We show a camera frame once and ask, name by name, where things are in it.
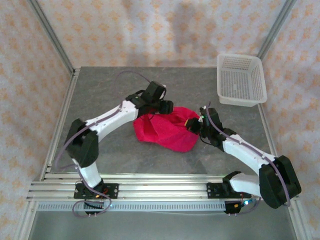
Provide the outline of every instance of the pink fabric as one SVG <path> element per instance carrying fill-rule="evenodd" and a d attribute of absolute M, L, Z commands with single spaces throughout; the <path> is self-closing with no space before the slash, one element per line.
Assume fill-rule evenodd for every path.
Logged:
<path fill-rule="evenodd" d="M 139 141 L 185 153 L 194 147 L 198 139 L 185 127 L 186 121 L 192 118 L 199 116 L 188 108 L 177 106 L 170 114 L 143 115 L 133 122 L 133 127 Z"/>

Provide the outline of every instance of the patterned wall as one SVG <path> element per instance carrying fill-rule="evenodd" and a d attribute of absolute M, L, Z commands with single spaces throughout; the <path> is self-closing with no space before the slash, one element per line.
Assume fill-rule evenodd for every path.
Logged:
<path fill-rule="evenodd" d="M 38 0 L 73 66 L 212 67 L 257 55 L 285 0 Z"/>
<path fill-rule="evenodd" d="M 320 4 L 297 1 L 263 60 L 269 126 L 302 185 L 307 220 L 320 236 Z"/>
<path fill-rule="evenodd" d="M 70 75 L 26 0 L 0 1 L 0 239 L 12 239 Z"/>

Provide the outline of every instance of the mesh basket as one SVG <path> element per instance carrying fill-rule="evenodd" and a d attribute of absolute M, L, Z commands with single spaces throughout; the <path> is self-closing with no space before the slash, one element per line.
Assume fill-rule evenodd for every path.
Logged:
<path fill-rule="evenodd" d="M 262 62 L 258 57 L 219 54 L 217 92 L 220 103 L 252 107 L 267 101 Z"/>

